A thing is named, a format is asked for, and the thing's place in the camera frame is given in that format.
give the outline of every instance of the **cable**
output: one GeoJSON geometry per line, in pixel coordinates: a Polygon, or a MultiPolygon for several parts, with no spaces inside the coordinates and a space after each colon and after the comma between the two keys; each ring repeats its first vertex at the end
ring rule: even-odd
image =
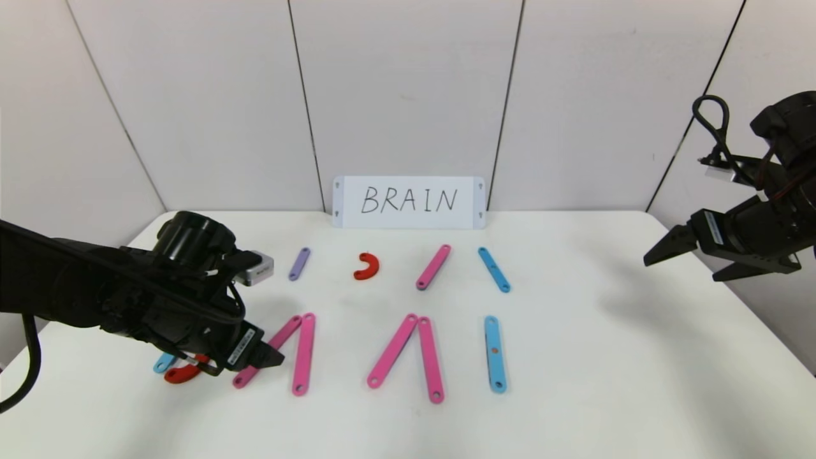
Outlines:
{"type": "Polygon", "coordinates": [[[29,394],[37,377],[40,376],[42,366],[42,352],[40,350],[40,340],[37,338],[37,324],[31,314],[23,315],[23,329],[25,330],[25,341],[29,345],[29,372],[25,375],[23,384],[8,399],[0,402],[0,414],[10,410],[17,405],[26,395],[29,394]]]}
{"type": "Polygon", "coordinates": [[[759,169],[756,173],[756,186],[757,190],[765,188],[765,170],[768,168],[768,163],[770,163],[771,157],[774,156],[774,147],[768,149],[768,153],[762,157],[760,161],[759,169]]]}
{"type": "Polygon", "coordinates": [[[792,189],[794,189],[794,188],[796,188],[798,185],[800,185],[800,184],[801,184],[803,181],[805,181],[805,179],[806,179],[806,178],[809,178],[809,177],[810,177],[811,172],[813,172],[813,171],[816,171],[816,163],[811,164],[811,165],[810,165],[810,167],[808,167],[807,169],[805,169],[805,170],[804,170],[802,173],[800,173],[798,176],[794,177],[794,178],[793,178],[793,180],[791,180],[790,182],[788,182],[788,184],[787,184],[787,185],[785,185],[785,187],[784,187],[784,188],[782,188],[781,190],[779,190],[779,192],[778,192],[778,193],[776,193],[776,194],[774,195],[774,201],[776,201],[777,199],[781,199],[781,198],[783,198],[783,197],[784,197],[786,194],[790,193],[792,189]]]}
{"type": "Polygon", "coordinates": [[[229,287],[229,291],[233,293],[233,298],[235,298],[235,302],[238,303],[238,314],[241,319],[246,316],[246,307],[244,306],[244,300],[241,298],[241,295],[238,294],[238,289],[235,288],[235,282],[231,282],[227,284],[229,287]]]}
{"type": "Polygon", "coordinates": [[[725,161],[728,163],[729,167],[734,171],[735,174],[745,183],[753,186],[756,188],[756,184],[754,180],[743,171],[743,169],[737,164],[734,160],[734,157],[731,156],[731,150],[728,149],[728,145],[725,143],[725,135],[728,131],[728,122],[730,120],[730,112],[728,110],[728,104],[725,103],[720,97],[717,96],[710,96],[704,95],[700,96],[694,100],[694,103],[691,105],[691,113],[694,119],[697,120],[698,123],[703,125],[703,127],[708,131],[709,134],[714,137],[716,140],[716,147],[712,151],[712,154],[717,154],[719,157],[719,153],[722,152],[723,156],[725,156],[725,161]],[[703,104],[704,101],[711,100],[716,102],[720,109],[722,110],[722,127],[717,129],[714,127],[705,117],[700,113],[700,105],[703,104]]]}

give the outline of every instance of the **barcode label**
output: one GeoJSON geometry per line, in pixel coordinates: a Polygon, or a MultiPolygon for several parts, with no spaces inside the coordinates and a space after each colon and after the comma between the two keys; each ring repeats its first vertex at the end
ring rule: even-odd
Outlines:
{"type": "Polygon", "coordinates": [[[722,234],[720,234],[720,228],[716,225],[716,219],[714,218],[714,214],[709,211],[705,211],[706,214],[706,221],[708,222],[708,229],[712,232],[712,237],[714,238],[714,242],[717,245],[723,245],[722,242],[722,234]]]}
{"type": "Polygon", "coordinates": [[[241,354],[243,354],[244,349],[246,349],[246,345],[250,344],[250,340],[254,335],[255,330],[253,330],[252,328],[246,331],[244,337],[241,338],[241,341],[238,342],[238,345],[235,346],[235,350],[233,351],[232,354],[229,355],[229,359],[227,359],[227,362],[230,365],[233,365],[238,361],[238,357],[241,357],[241,354]]]}

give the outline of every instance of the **black cable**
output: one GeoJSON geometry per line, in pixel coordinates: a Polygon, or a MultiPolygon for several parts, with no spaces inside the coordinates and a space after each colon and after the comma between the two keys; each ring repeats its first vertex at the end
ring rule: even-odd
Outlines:
{"type": "Polygon", "coordinates": [[[229,287],[229,291],[233,293],[233,298],[235,298],[235,302],[238,304],[238,313],[243,319],[246,316],[246,307],[244,306],[244,300],[241,298],[241,295],[238,294],[238,289],[235,288],[235,283],[229,283],[227,285],[229,287]]]}
{"type": "Polygon", "coordinates": [[[25,341],[29,345],[29,373],[25,375],[23,384],[8,399],[0,402],[0,413],[4,413],[17,405],[26,395],[29,394],[37,377],[40,376],[42,366],[42,351],[40,350],[40,340],[37,338],[37,324],[31,314],[23,315],[23,329],[25,330],[25,341]]]}
{"type": "Polygon", "coordinates": [[[694,119],[697,120],[698,123],[703,125],[703,127],[708,131],[709,134],[714,137],[716,140],[716,147],[712,151],[712,154],[716,154],[719,156],[719,153],[722,152],[723,156],[725,156],[725,161],[728,163],[729,167],[734,171],[735,174],[745,183],[753,186],[756,188],[756,184],[754,180],[743,171],[743,169],[737,164],[734,157],[731,156],[731,150],[728,149],[728,145],[725,143],[725,134],[728,131],[728,122],[730,120],[730,112],[728,110],[728,104],[725,103],[720,97],[717,96],[700,96],[694,100],[694,103],[691,105],[691,113],[694,119]],[[703,104],[704,101],[711,100],[716,102],[720,109],[722,110],[722,127],[717,129],[714,127],[704,116],[700,113],[700,105],[703,104]]]}

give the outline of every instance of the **white wall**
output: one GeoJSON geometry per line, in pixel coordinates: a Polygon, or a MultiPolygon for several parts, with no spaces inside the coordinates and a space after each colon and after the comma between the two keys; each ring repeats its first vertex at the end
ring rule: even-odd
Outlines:
{"type": "Polygon", "coordinates": [[[521,0],[291,7],[327,207],[342,175],[490,182],[521,0]]]}
{"type": "MultiPolygon", "coordinates": [[[[63,0],[0,0],[2,218],[118,245],[164,212],[63,0]]],[[[0,315],[0,362],[22,349],[0,315]]]]}
{"type": "Polygon", "coordinates": [[[741,0],[525,5],[491,210],[645,210],[741,0]]]}
{"type": "Polygon", "coordinates": [[[323,209],[285,1],[69,4],[170,209],[323,209]]]}
{"type": "MultiPolygon", "coordinates": [[[[800,91],[816,90],[816,2],[748,0],[731,44],[712,81],[710,94],[729,104],[729,147],[734,154],[761,156],[765,142],[748,123],[766,106],[800,91]]],[[[704,105],[703,114],[718,125],[718,110],[704,105]]],[[[750,198],[753,191],[703,176],[697,158],[714,141],[695,123],[672,164],[650,209],[665,225],[685,223],[701,207],[724,212],[750,198]]],[[[702,256],[714,270],[727,262],[702,256]]],[[[813,250],[800,254],[802,271],[767,274],[729,283],[754,312],[816,372],[816,262],[813,250]]]]}

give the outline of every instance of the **plastic strip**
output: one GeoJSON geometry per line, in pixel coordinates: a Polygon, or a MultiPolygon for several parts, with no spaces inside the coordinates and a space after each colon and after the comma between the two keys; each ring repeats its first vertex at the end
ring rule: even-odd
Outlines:
{"type": "MultiPolygon", "coordinates": [[[[272,337],[267,343],[272,346],[274,349],[280,349],[283,343],[292,336],[298,328],[300,328],[300,323],[302,322],[299,315],[289,319],[289,322],[286,322],[283,327],[275,333],[275,336],[272,337]]],[[[252,381],[252,378],[255,377],[256,374],[260,371],[260,368],[255,368],[253,366],[249,366],[238,372],[238,374],[233,378],[233,386],[236,389],[243,389],[246,387],[247,384],[252,381]]]]}
{"type": "Polygon", "coordinates": [[[306,395],[309,376],[312,372],[312,351],[314,348],[314,327],[317,318],[314,314],[304,314],[300,325],[298,354],[295,358],[295,377],[292,378],[292,394],[306,395]]]}
{"type": "Polygon", "coordinates": [[[428,383],[428,397],[431,403],[442,403],[445,390],[442,388],[442,374],[439,371],[437,345],[433,341],[431,319],[419,318],[419,343],[422,346],[422,363],[425,366],[425,381],[428,383]]]}
{"type": "Polygon", "coordinates": [[[490,275],[493,276],[493,280],[496,281],[496,285],[499,286],[499,290],[502,292],[510,292],[510,283],[502,274],[502,270],[496,265],[496,262],[493,261],[493,257],[490,256],[490,252],[487,251],[484,247],[479,247],[479,256],[481,260],[485,262],[485,266],[487,266],[487,270],[490,271],[490,275]]]}
{"type": "Polygon", "coordinates": [[[402,321],[397,332],[394,333],[394,337],[391,338],[385,351],[383,351],[383,354],[379,357],[379,360],[377,360],[377,364],[374,365],[374,369],[371,370],[371,373],[368,375],[367,382],[371,389],[376,389],[383,384],[394,362],[397,361],[397,357],[400,356],[402,348],[404,348],[408,342],[410,334],[414,331],[414,328],[416,328],[416,323],[416,314],[408,314],[402,321]]]}
{"type": "Polygon", "coordinates": [[[503,394],[508,389],[504,375],[504,351],[499,320],[492,315],[485,317],[485,346],[487,351],[487,375],[490,378],[490,389],[503,394]]]}
{"type": "Polygon", "coordinates": [[[175,365],[175,361],[179,358],[174,356],[173,354],[168,354],[165,352],[162,354],[162,357],[159,357],[156,361],[156,364],[153,365],[153,370],[156,373],[162,374],[169,370],[173,365],[175,365]]]}
{"type": "Polygon", "coordinates": [[[298,254],[297,259],[295,260],[295,264],[292,265],[292,271],[289,271],[289,280],[295,281],[298,280],[300,277],[300,271],[303,271],[304,266],[306,266],[306,260],[308,260],[309,254],[312,253],[312,250],[308,247],[303,247],[300,249],[300,253],[298,254]]]}
{"type": "Polygon", "coordinates": [[[416,281],[416,287],[419,290],[428,288],[428,285],[431,284],[433,277],[437,275],[437,271],[442,267],[442,263],[445,262],[448,255],[450,255],[450,246],[448,244],[439,247],[437,254],[433,256],[431,262],[428,263],[428,267],[425,268],[425,271],[422,272],[422,275],[420,275],[416,281]]]}

